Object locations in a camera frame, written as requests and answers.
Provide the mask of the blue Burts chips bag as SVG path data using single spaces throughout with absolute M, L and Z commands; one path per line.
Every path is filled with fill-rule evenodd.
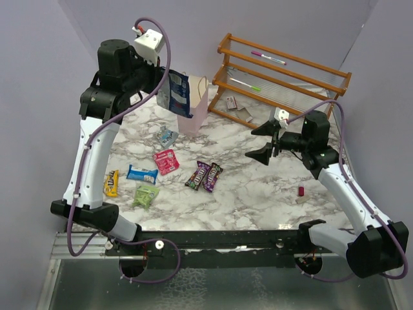
M 175 70 L 169 70 L 167 79 L 156 95 L 156 101 L 160 107 L 173 114 L 192 118 L 189 77 Z

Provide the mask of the pink paper bag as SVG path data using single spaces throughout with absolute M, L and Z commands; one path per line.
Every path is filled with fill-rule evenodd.
M 209 81 L 206 76 L 189 75 L 190 113 L 192 118 L 177 116 L 178 131 L 187 136 L 197 136 L 208 114 Z

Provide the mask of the purple m&m's packet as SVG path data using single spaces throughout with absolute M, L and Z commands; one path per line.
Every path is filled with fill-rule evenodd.
M 204 163 L 202 161 L 197 161 L 197 169 L 191 175 L 191 177 L 185 182 L 185 186 L 197 191 L 210 168 L 211 166 L 209 164 Z
M 216 185 L 216 182 L 223 172 L 223 169 L 217 163 L 212 163 L 210 170 L 207 172 L 204 180 L 203 180 L 203 188 L 207 192 L 212 192 Z

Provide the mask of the pink snack packet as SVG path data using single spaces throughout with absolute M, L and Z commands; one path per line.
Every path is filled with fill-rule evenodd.
M 152 155 L 154 162 L 162 176 L 178 170 L 179 162 L 172 149 L 163 150 Z

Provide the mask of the blue white snack bar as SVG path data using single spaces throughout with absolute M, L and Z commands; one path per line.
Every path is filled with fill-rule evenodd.
M 159 171 L 157 169 L 148 170 L 129 165 L 126 178 L 128 180 L 145 181 L 155 185 L 158 173 Z

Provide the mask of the yellow m&m's packet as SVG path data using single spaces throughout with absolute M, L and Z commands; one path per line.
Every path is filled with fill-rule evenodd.
M 118 181 L 119 181 L 119 171 L 111 170 L 107 175 L 103 185 L 103 193 L 108 196 L 115 198 L 118 196 Z

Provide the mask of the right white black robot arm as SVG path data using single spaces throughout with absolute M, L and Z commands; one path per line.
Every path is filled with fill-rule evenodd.
M 402 268 L 396 278 L 407 275 L 405 256 L 409 231 L 403 222 L 393 222 L 383 214 L 350 176 L 342 152 L 328 144 L 330 122 L 324 112 L 313 110 L 305 115 L 301 132 L 280 130 L 289 124 L 288 113 L 277 109 L 274 117 L 252 130 L 256 136 L 272 139 L 263 148 L 245 155 L 264 165 L 281 151 L 298 152 L 301 162 L 335 198 L 352 224 L 349 234 L 324 220 L 312 220 L 299 225 L 297 247 L 310 253 L 323 247 L 345 258 L 359 278 L 375 274 L 391 278 L 393 269 Z

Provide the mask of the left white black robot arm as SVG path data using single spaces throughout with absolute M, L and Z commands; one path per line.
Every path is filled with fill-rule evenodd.
M 103 180 L 114 139 L 130 98 L 159 89 L 162 70 L 138 55 L 127 41 L 109 39 L 97 50 L 98 71 L 81 94 L 80 138 L 70 183 L 60 200 L 53 201 L 52 214 L 68 223 L 97 229 L 120 240 L 125 253 L 142 249 L 140 226 L 119 213 L 119 207 L 103 200 Z

